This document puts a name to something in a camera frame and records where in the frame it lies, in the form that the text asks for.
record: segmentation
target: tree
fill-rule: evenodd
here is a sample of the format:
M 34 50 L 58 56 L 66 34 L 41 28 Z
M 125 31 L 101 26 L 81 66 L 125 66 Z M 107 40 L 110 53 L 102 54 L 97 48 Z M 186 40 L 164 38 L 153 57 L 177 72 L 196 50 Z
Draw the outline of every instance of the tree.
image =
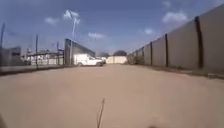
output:
M 127 56 L 127 52 L 125 52 L 124 50 L 118 50 L 114 52 L 114 56 Z
M 101 52 L 101 53 L 99 53 L 98 54 L 98 57 L 109 57 L 110 55 L 109 55 L 109 53 L 107 53 L 107 52 Z

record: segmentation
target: building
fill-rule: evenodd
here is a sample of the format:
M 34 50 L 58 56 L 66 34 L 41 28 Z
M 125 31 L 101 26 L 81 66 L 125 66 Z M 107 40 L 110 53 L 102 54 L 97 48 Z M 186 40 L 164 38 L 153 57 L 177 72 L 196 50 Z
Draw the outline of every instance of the building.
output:
M 63 53 L 40 50 L 35 54 L 28 54 L 26 61 L 31 65 L 63 65 Z
M 22 66 L 24 65 L 21 59 L 21 47 L 1 48 L 1 66 Z
M 76 42 L 71 41 L 70 39 L 65 39 L 65 51 L 64 51 L 64 56 L 65 56 L 65 64 L 70 65 L 71 64 L 71 43 L 72 43 L 72 55 L 74 54 L 89 54 L 92 57 L 95 57 L 96 53 L 85 46 L 82 46 Z

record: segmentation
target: gravel lot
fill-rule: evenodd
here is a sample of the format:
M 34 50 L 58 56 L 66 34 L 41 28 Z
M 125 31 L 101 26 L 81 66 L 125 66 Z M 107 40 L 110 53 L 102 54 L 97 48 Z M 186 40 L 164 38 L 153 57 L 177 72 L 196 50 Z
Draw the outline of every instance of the gravel lot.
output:
M 3 128 L 223 128 L 224 81 L 111 65 L 0 78 Z

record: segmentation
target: white truck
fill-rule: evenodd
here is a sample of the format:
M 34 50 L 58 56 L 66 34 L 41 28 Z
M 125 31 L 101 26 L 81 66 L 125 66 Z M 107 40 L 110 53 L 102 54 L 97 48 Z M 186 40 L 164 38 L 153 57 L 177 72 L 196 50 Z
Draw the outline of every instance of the white truck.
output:
M 75 54 L 74 65 L 78 66 L 103 66 L 104 61 L 102 59 L 96 59 L 88 54 Z

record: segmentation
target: blue sky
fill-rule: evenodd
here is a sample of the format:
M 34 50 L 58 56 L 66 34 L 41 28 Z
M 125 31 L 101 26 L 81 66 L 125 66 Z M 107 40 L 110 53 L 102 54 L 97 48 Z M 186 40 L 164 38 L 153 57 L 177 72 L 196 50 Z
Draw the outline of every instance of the blue sky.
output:
M 0 0 L 0 24 L 6 23 L 4 47 L 56 48 L 72 38 L 75 14 L 78 43 L 97 52 L 135 50 L 192 20 L 224 0 Z

